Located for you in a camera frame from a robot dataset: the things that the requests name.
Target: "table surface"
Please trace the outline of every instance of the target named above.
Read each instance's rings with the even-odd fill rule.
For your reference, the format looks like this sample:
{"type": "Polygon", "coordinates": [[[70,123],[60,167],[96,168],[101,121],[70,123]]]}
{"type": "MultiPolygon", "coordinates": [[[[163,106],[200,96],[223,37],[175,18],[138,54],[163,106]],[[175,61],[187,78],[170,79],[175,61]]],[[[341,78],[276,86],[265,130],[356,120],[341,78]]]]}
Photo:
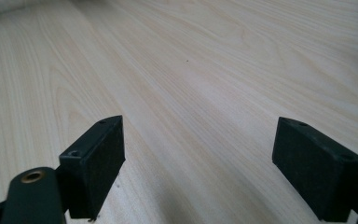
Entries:
{"type": "Polygon", "coordinates": [[[318,223],[271,153],[278,117],[358,153],[358,0],[0,0],[0,202],[115,115],[97,223],[318,223]]]}

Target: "black object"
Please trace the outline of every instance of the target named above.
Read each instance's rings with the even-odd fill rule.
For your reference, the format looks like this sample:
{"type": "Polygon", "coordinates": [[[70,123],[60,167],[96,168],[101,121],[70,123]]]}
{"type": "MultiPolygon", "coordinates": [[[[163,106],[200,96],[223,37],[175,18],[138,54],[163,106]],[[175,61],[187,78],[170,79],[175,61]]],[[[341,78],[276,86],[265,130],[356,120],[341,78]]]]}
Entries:
{"type": "Polygon", "coordinates": [[[96,219],[124,161],[122,117],[100,120],[61,154],[57,170],[11,181],[0,223],[63,223],[67,209],[71,218],[96,219]]]}
{"type": "Polygon", "coordinates": [[[308,124],[279,118],[272,160],[319,219],[358,214],[358,155],[308,124]]]}

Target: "tabletop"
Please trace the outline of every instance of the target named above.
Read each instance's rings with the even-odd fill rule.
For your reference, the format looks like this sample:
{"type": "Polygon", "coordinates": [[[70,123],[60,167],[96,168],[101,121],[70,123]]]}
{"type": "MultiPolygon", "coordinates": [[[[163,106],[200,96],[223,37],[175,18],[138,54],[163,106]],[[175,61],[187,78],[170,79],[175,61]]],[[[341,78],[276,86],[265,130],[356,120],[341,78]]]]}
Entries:
{"type": "Polygon", "coordinates": [[[115,115],[97,223],[319,223],[271,154],[278,117],[358,154],[358,0],[0,0],[0,202],[115,115]]]}

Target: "laminate wood panel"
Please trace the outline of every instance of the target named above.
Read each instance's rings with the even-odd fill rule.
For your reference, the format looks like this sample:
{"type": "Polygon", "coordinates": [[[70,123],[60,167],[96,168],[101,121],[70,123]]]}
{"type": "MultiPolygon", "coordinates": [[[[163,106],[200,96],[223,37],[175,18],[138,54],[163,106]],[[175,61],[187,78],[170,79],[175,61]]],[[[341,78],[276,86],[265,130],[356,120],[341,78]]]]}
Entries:
{"type": "Polygon", "coordinates": [[[0,0],[0,202],[120,114],[97,223],[319,223],[273,141],[288,117],[358,153],[358,0],[0,0]]]}

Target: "wooden table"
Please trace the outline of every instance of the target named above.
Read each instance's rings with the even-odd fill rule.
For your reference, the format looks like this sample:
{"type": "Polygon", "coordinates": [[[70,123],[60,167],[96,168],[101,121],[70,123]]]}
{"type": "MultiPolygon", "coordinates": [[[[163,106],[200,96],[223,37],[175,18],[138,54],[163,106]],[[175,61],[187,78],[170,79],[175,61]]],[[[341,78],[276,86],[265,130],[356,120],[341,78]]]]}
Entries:
{"type": "Polygon", "coordinates": [[[0,0],[0,202],[120,114],[97,223],[319,223],[271,153],[278,117],[358,153],[358,0],[0,0]]]}

